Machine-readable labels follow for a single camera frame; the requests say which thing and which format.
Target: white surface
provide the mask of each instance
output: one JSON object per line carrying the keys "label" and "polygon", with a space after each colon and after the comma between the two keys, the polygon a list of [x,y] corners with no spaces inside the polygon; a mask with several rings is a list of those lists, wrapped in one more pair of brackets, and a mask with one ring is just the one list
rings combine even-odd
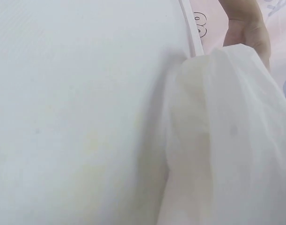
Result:
{"label": "white surface", "polygon": [[0,0],[0,225],[155,224],[187,36],[178,0]]}
{"label": "white surface", "polygon": [[189,59],[167,93],[158,225],[286,225],[286,99],[255,51]]}

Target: yellowish stain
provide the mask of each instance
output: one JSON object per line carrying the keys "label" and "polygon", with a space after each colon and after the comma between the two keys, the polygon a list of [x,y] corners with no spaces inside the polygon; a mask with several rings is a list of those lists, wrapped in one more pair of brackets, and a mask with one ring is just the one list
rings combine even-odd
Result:
{"label": "yellowish stain", "polygon": [[144,121],[144,117],[143,114],[138,113],[134,119],[134,127],[136,129],[141,129],[143,127],[143,121]]}
{"label": "yellowish stain", "polygon": [[53,192],[60,208],[84,220],[94,218],[104,198],[105,171],[106,167],[103,165],[87,163],[71,174],[68,180]]}

